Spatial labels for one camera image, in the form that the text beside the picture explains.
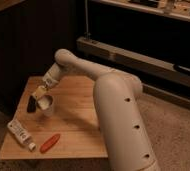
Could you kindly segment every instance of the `table top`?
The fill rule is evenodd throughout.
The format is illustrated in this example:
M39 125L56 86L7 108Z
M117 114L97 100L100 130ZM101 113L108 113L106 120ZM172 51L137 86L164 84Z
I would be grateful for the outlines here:
M94 82L85 76L65 76L48 94L54 98L54 114L46 117L39 109L27 113L28 99L41 83L41 77L30 77L14 115L32 134L35 151L23 148L7 133L0 150L0 159L105 158L103 137L93 104ZM46 153L40 146L60 133L59 141Z

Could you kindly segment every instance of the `tube cap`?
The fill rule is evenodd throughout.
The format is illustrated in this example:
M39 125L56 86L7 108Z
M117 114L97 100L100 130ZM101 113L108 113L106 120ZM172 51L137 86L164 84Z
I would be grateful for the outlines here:
M30 151L35 150L36 144L32 142L32 143L30 143L30 144L28 145L28 148L29 148Z

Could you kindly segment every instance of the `red object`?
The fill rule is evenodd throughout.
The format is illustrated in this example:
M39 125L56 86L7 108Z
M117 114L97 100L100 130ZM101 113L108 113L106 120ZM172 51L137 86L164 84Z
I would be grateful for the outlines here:
M51 138L49 138L43 145L40 147L40 152L45 153L48 151L56 142L59 140L60 134L55 134Z

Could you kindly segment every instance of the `metal shelf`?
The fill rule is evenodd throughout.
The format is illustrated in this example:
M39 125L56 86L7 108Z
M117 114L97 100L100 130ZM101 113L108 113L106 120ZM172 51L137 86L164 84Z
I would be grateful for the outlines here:
M190 22L190 15L184 15L172 11L170 1L164 2L165 6L161 8L154 8L145 5L129 3L127 0L91 0L91 1Z

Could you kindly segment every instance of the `terrazzo floor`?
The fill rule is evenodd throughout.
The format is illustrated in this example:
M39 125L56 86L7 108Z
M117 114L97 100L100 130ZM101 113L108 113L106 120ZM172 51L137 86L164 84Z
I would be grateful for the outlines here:
M138 107L162 171L190 171L190 110L143 94ZM11 118L0 112L0 148ZM107 159L0 160L0 171L108 171Z

